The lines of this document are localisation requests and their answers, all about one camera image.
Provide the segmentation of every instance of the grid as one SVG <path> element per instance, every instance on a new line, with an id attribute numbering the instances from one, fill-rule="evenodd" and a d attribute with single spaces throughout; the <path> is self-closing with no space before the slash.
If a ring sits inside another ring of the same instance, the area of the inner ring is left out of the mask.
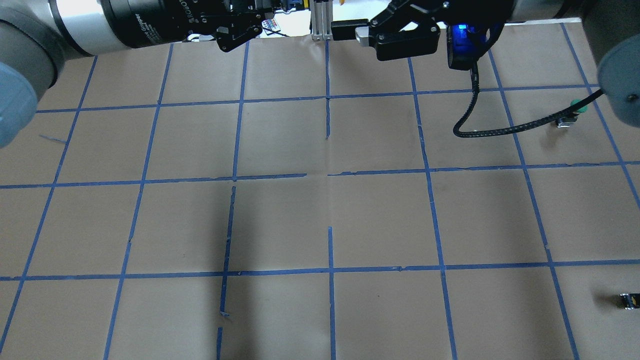
<path id="1" fill-rule="evenodd" d="M 544 90 L 544 89 L 565 89 L 565 88 L 586 88 L 589 93 L 591 93 L 591 87 L 597 86 L 594 84 L 589 84 L 587 81 L 587 77 L 582 68 L 582 64 L 580 63 L 577 53 L 574 49 L 572 41 L 569 37 L 569 34 L 564 26 L 561 25 L 564 36 L 570 49 L 572 51 L 572 55 L 574 60 L 580 70 L 580 74 L 584 80 L 584 85 L 567 85 L 567 86 L 522 86 L 522 87 L 503 87 L 502 82 L 500 80 L 500 74 L 498 72 L 497 66 L 495 64 L 495 60 L 493 58 L 493 54 L 490 51 L 488 56 L 490 58 L 494 75 L 497 79 L 498 87 L 497 88 L 484 88 L 483 92 L 497 92 L 500 94 L 504 109 L 507 114 L 507 118 L 509 120 L 510 126 L 513 126 L 513 118 L 511 116 L 511 112 L 509 110 L 509 104 L 507 103 L 506 93 L 520 90 Z M 547 236 L 545 234 L 545 227 L 540 215 L 540 210 L 538 208 L 538 202 L 536 200 L 536 194 L 531 184 L 531 179 L 529 177 L 530 169 L 537 168 L 564 168 L 564 167 L 621 167 L 624 175 L 627 179 L 629 188 L 634 196 L 634 200 L 636 204 L 640 208 L 640 198 L 637 194 L 636 187 L 632 181 L 632 178 L 627 169 L 627 165 L 640 165 L 640 161 L 625 161 L 614 141 L 614 138 L 609 130 L 609 127 L 605 121 L 605 117 L 597 105 L 594 103 L 595 109 L 598 113 L 598 117 L 605 129 L 607 137 L 611 143 L 611 146 L 616 154 L 618 161 L 610 161 L 603 163 L 576 163 L 572 165 L 556 163 L 556 164 L 544 164 L 544 165 L 528 165 L 525 162 L 525 158 L 523 155 L 522 148 L 520 146 L 520 142 L 518 140 L 518 135 L 514 134 L 513 138 L 516 144 L 516 149 L 518 152 L 518 157 L 520 158 L 519 165 L 505 165 L 505 166 L 485 166 L 485 167 L 467 167 L 467 168 L 432 168 L 429 166 L 429 158 L 428 152 L 425 147 L 425 139 L 422 128 L 422 119 L 420 115 L 420 105 L 418 102 L 419 95 L 428 95 L 428 94 L 455 94 L 455 93 L 470 93 L 469 89 L 461 89 L 461 90 L 436 90 L 436 91 L 418 91 L 416 86 L 415 75 L 413 71 L 413 63 L 412 59 L 408 59 L 408 67 L 410 71 L 411 83 L 412 83 L 412 91 L 411 92 L 396 92 L 396 93 L 384 93 L 384 94 L 350 94 L 350 95 L 331 95 L 330 93 L 330 77 L 329 77 L 329 43 L 325 44 L 325 72 L 326 72 L 326 95 L 324 97 L 297 97 L 297 98 L 275 98 L 275 99 L 245 99 L 244 98 L 244 89 L 246 83 L 246 70 L 247 63 L 250 53 L 250 43 L 246 44 L 244 47 L 244 64 L 243 64 L 243 75 L 242 75 L 242 85 L 241 85 L 241 93 L 240 98 L 237 101 L 205 101 L 205 102 L 180 102 L 180 103 L 163 103 L 163 95 L 164 89 L 166 86 L 166 80 L 169 73 L 169 68 L 172 60 L 173 53 L 173 45 L 171 45 L 169 50 L 169 55 L 166 61 L 166 67 L 164 71 L 164 77 L 162 82 L 162 87 L 160 91 L 160 96 L 157 104 L 141 104 L 137 106 L 111 106 L 111 107 L 101 107 L 101 108 L 84 108 L 84 97 L 86 95 L 87 89 L 91 83 L 93 71 L 96 66 L 97 57 L 94 58 L 93 64 L 91 67 L 91 71 L 89 73 L 88 79 L 86 80 L 86 84 L 84 86 L 82 97 L 79 101 L 78 107 L 76 109 L 58 109 L 58 110 L 40 110 L 39 113 L 75 113 L 74 120 L 71 125 L 70 131 L 68 133 L 67 141 L 65 143 L 65 148 L 62 152 L 60 162 L 58 165 L 58 169 L 56 171 L 56 175 L 52 183 L 45 184 L 16 184 L 16 185 L 0 185 L 0 189 L 15 189 L 15 188 L 49 188 L 49 195 L 46 200 L 44 210 L 42 211 L 42 216 L 40 218 L 40 222 L 38 225 L 38 229 L 36 231 L 35 239 L 33 240 L 33 244 L 29 251 L 29 256 L 26 259 L 26 264 L 24 266 L 24 270 L 22 275 L 19 277 L 0 277 L 0 281 L 13 281 L 18 282 L 17 292 L 15 294 L 15 298 L 10 310 L 9 317 L 6 321 L 6 325 L 4 327 L 4 331 L 2 337 L 0 338 L 0 352 L 4 346 L 6 341 L 6 337 L 11 329 L 12 319 L 15 313 L 15 309 L 20 300 L 20 294 L 22 291 L 22 287 L 27 281 L 60 281 L 60 280 L 81 280 L 81 279 L 118 279 L 118 289 L 116 293 L 115 303 L 113 305 L 113 312 L 111 315 L 111 322 L 109 326 L 109 333 L 106 339 L 106 346 L 104 350 L 104 359 L 106 360 L 109 357 L 109 350 L 111 346 L 111 340 L 113 335 L 113 329 L 116 322 L 116 315 L 118 313 L 118 306 L 120 301 L 120 296 L 122 293 L 122 286 L 126 279 L 147 279 L 147 278 L 187 278 L 187 277 L 220 277 L 222 280 L 222 289 L 221 289 L 221 297 L 220 297 L 220 313 L 223 316 L 228 316 L 225 312 L 226 308 L 226 297 L 227 297 L 227 281 L 229 277 L 237 277 L 237 276 L 265 276 L 265 275 L 288 275 L 288 274 L 328 274 L 329 275 L 329 294 L 330 294 L 330 330 L 331 330 L 331 356 L 332 359 L 336 359 L 336 331 L 335 331 L 335 290 L 334 290 L 334 274 L 336 273 L 344 273 L 344 272 L 401 272 L 401 271 L 432 271 L 432 272 L 440 272 L 441 280 L 442 280 L 442 291 L 444 294 L 444 305 L 446 312 L 446 320 L 447 320 L 447 328 L 449 331 L 449 341 L 451 344 L 451 353 L 453 359 L 458 358 L 458 353 L 456 350 L 456 339 L 454 335 L 454 324 L 452 320 L 451 314 L 451 306 L 449 302 L 449 293 L 447 289 L 447 271 L 448 270 L 464 270 L 464 269 L 496 269 L 496 268 L 548 268 L 550 270 L 554 287 L 556 290 L 557 301 L 560 306 L 560 310 L 563 316 L 564 326 L 566 328 L 566 332 L 568 335 L 568 339 L 570 342 L 571 350 L 573 353 L 573 358 L 578 360 L 580 359 L 580 355 L 575 344 L 575 340 L 572 333 L 571 323 L 569 316 L 567 315 L 566 306 L 564 303 L 562 289 L 560 287 L 556 268 L 566 267 L 566 266 L 598 266 L 598 265 L 638 265 L 640 264 L 640 259 L 612 259 L 612 260 L 592 260 L 592 261 L 554 261 L 552 257 L 551 250 L 548 247 Z M 393 96 L 404 96 L 411 95 L 413 97 L 414 105 L 415 105 L 415 115 L 416 115 L 416 125 L 420 139 L 420 148 L 422 151 L 422 159 L 424 162 L 424 168 L 409 168 L 402 170 L 364 170 L 357 172 L 341 172 L 339 174 L 328 174 L 330 177 L 336 176 L 374 176 L 374 175 L 382 175 L 382 174 L 424 174 L 426 176 L 427 188 L 428 188 L 428 197 L 429 197 L 429 206 L 431 208 L 431 216 L 433 221 L 433 228 L 435 231 L 435 239 L 436 239 L 436 249 L 438 254 L 438 264 L 437 265 L 428 265 L 428 266 L 365 266 L 365 267 L 335 267 L 333 261 L 333 229 L 332 227 L 328 228 L 328 267 L 326 268 L 301 268 L 301 269 L 285 269 L 285 270 L 257 270 L 257 271 L 239 271 L 237 269 L 229 268 L 229 259 L 231 253 L 231 245 L 232 245 L 232 225 L 234 221 L 234 204 L 236 200 L 236 187 L 232 187 L 232 193 L 230 194 L 230 202 L 229 202 L 229 213 L 228 213 L 228 227 L 227 227 L 227 239 L 226 239 L 226 247 L 225 247 L 225 260 L 224 267 L 222 271 L 219 272 L 180 272 L 180 273 L 160 273 L 160 274 L 132 274 L 127 272 L 127 264 L 129 260 L 129 254 L 131 251 L 131 240 L 134 236 L 136 222 L 138 219 L 138 213 L 140 210 L 140 204 L 143 196 L 143 192 L 146 184 L 161 184 L 161 183 L 185 183 L 185 182 L 215 182 L 215 181 L 232 181 L 234 183 L 238 181 L 247 181 L 247 180 L 261 180 L 261 179 L 285 179 L 285 178 L 301 178 L 306 177 L 307 174 L 279 174 L 279 175 L 256 175 L 256 176 L 238 176 L 237 172 L 237 164 L 238 164 L 238 154 L 239 154 L 239 146 L 240 146 L 240 134 L 242 130 L 242 114 L 243 114 L 243 105 L 245 103 L 253 103 L 253 102 L 278 102 L 278 101 L 309 101 L 309 100 L 317 100 L 317 99 L 326 99 L 326 137 L 329 138 L 331 135 L 331 116 L 330 116 L 330 106 L 332 99 L 345 99 L 345 98 L 357 98 L 357 97 L 393 97 Z M 176 106 L 199 106 L 199 105 L 211 105 L 211 104 L 238 104 L 239 111 L 237 116 L 237 129 L 236 129 L 236 139 L 235 139 L 235 148 L 234 148 L 234 161 L 233 161 L 233 174 L 231 177 L 217 177 L 217 178 L 209 178 L 209 177 L 199 177 L 199 178 L 175 178 L 175 179 L 147 179 L 147 169 L 149 164 L 149 158 L 152 152 L 152 144 L 154 142 L 154 135 L 156 130 L 156 124 L 158 120 L 159 113 L 162 108 L 166 107 L 176 107 Z M 143 167 L 143 172 L 140 180 L 132 180 L 132 181 L 97 181 L 97 182 L 86 182 L 86 183 L 59 183 L 58 178 L 60 176 L 60 171 L 65 161 L 65 156 L 67 154 L 68 145 L 72 139 L 74 128 L 76 126 L 78 116 L 82 111 L 104 111 L 104 110 L 120 110 L 120 109 L 130 109 L 130 108 L 155 108 L 154 121 L 152 123 L 152 128 L 150 132 L 150 136 L 148 139 L 147 152 Z M 455 172 L 455 171 L 483 171 L 483 170 L 521 170 L 525 177 L 525 181 L 529 190 L 529 196 L 531 198 L 531 204 L 535 213 L 535 217 L 538 223 L 538 228 L 540 231 L 541 239 L 543 245 L 545 247 L 545 252 L 547 255 L 547 261 L 543 262 L 531 262 L 531 263 L 481 263 L 481 264 L 447 264 L 444 259 L 442 244 L 440 242 L 440 230 L 438 226 L 438 215 L 437 215 L 437 203 L 434 198 L 434 189 L 432 186 L 431 175 L 435 172 Z M 129 233 L 129 242 L 127 244 L 127 248 L 124 254 L 124 258 L 122 261 L 122 270 L 119 274 L 75 274 L 75 275 L 28 275 L 29 266 L 31 264 L 31 260 L 33 259 L 33 254 L 35 252 L 36 246 L 38 245 L 38 239 L 40 236 L 40 232 L 42 230 L 42 226 L 45 222 L 45 218 L 47 216 L 47 211 L 49 209 L 49 204 L 51 203 L 52 196 L 54 194 L 55 189 L 64 188 L 64 187 L 74 187 L 74 186 L 118 186 L 118 185 L 138 185 L 140 187 L 138 198 L 135 205 L 134 216 L 131 222 L 131 230 Z M 224 337 L 223 337 L 223 327 L 218 328 L 218 337 L 216 339 L 217 346 L 217 358 L 221 357 L 221 348 L 224 346 Z"/>

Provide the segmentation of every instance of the light blue joint cap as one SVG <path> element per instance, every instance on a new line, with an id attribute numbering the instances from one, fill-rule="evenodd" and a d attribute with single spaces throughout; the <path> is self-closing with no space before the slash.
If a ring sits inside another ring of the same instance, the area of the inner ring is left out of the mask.
<path id="1" fill-rule="evenodd" d="M 0 62 L 0 148 L 27 126 L 38 108 L 31 83 L 19 72 Z"/>

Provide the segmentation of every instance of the small electronic component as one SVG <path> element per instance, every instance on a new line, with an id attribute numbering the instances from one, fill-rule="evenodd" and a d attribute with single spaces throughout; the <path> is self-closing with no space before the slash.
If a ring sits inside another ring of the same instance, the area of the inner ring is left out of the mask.
<path id="1" fill-rule="evenodd" d="M 620 294 L 620 300 L 622 300 L 622 306 L 626 310 L 640 309 L 640 293 Z"/>

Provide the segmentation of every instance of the black wire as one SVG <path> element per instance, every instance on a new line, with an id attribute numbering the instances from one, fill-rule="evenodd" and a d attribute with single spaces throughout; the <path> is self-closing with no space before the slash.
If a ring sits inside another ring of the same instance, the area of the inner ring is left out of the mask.
<path id="1" fill-rule="evenodd" d="M 460 118 L 460 120 L 453 127 L 454 135 L 460 138 L 484 138 L 488 136 L 515 134 L 515 133 L 520 133 L 522 131 L 535 129 L 536 127 L 540 127 L 552 121 L 556 121 L 557 119 L 560 119 L 562 117 L 567 117 L 573 112 L 587 106 L 588 104 L 591 104 L 595 99 L 599 98 L 603 94 L 602 89 L 598 89 L 598 91 L 594 92 L 593 94 L 587 96 L 580 102 L 574 105 L 571 105 L 564 110 L 561 110 L 557 113 L 553 113 L 549 116 L 543 117 L 542 119 L 528 122 L 526 124 L 505 127 L 503 129 L 492 129 L 492 130 L 482 130 L 482 131 L 460 131 L 460 128 L 462 127 L 462 125 L 464 125 L 464 123 L 469 118 L 469 115 L 471 115 L 474 108 L 476 107 L 478 95 L 480 94 L 480 80 L 479 80 L 477 63 L 473 64 L 473 66 L 471 67 L 470 74 L 471 74 L 471 87 L 473 92 L 473 96 L 471 97 L 471 103 L 467 108 L 467 112 L 465 112 L 465 114 L 462 115 L 462 118 Z"/>
<path id="2" fill-rule="evenodd" d="M 270 35 L 273 35 L 273 34 L 278 34 L 278 35 L 280 35 L 282 37 L 285 37 L 285 38 L 289 37 L 289 35 L 283 34 L 283 33 L 279 32 L 278 30 L 271 30 L 271 29 L 267 29 L 267 28 L 263 28 L 263 29 L 264 29 L 264 31 L 270 32 L 270 34 L 267 34 L 267 36 L 270 36 Z"/>

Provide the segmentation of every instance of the green round object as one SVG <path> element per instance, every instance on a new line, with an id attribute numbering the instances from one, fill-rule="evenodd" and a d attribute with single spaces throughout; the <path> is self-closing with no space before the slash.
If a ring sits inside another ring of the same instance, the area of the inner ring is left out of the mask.
<path id="1" fill-rule="evenodd" d="M 571 106 L 576 105 L 578 102 L 581 102 L 582 100 L 580 99 L 576 99 L 574 101 L 571 102 Z M 579 108 L 578 110 L 576 110 L 575 112 L 578 114 L 584 113 L 587 111 L 587 109 L 589 108 L 588 105 L 585 105 L 583 108 Z"/>

